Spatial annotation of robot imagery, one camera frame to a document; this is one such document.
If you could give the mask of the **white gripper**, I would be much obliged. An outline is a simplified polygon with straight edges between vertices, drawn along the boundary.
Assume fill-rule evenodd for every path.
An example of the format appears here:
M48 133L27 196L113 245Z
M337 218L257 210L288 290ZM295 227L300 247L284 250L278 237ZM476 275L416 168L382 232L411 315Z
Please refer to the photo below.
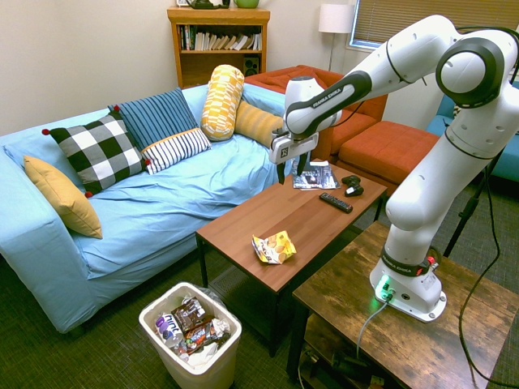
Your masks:
M295 175L300 176L304 171L310 151L316 148L319 135L317 133L308 138L296 140L290 131L279 128L272 131L269 160L277 165L278 182L285 183L285 162L298 156Z

